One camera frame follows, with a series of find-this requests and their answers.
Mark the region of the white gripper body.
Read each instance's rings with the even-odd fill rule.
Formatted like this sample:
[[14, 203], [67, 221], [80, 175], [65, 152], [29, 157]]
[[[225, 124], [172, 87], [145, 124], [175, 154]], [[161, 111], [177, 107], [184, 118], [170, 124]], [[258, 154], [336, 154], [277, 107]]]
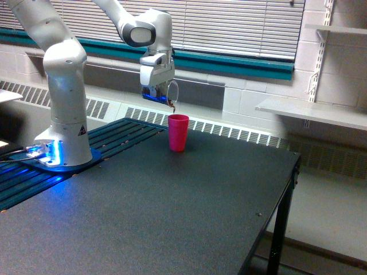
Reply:
[[140, 58], [140, 84], [144, 99], [169, 99], [169, 85], [175, 76], [170, 50], [152, 50]]

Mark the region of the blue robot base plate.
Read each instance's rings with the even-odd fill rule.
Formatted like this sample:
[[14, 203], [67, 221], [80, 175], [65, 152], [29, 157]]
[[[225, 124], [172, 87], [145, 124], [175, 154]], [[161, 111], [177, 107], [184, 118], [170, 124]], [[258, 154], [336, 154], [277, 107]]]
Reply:
[[78, 166], [48, 167], [36, 160], [24, 160], [20, 161], [20, 164], [26, 166], [27, 168], [33, 168], [40, 171], [46, 171], [51, 173], [62, 173], [62, 174], [75, 174], [82, 172], [101, 162], [101, 153], [98, 150], [91, 148], [91, 153], [92, 153], [92, 160], [90, 160], [88, 163], [84, 163]]

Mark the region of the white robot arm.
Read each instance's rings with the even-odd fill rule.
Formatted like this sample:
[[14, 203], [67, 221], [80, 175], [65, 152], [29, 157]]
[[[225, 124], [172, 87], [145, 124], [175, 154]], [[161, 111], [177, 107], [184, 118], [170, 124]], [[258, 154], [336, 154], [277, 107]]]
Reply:
[[[172, 18], [150, 9], [138, 16], [118, 1], [97, 1], [127, 45], [146, 47], [140, 59], [140, 84], [146, 100], [173, 106], [169, 86], [175, 76]], [[49, 1], [8, 1], [33, 41], [44, 51], [50, 93], [50, 127], [35, 138], [28, 157], [44, 166], [75, 167], [92, 160], [87, 133], [84, 67], [87, 54]]]

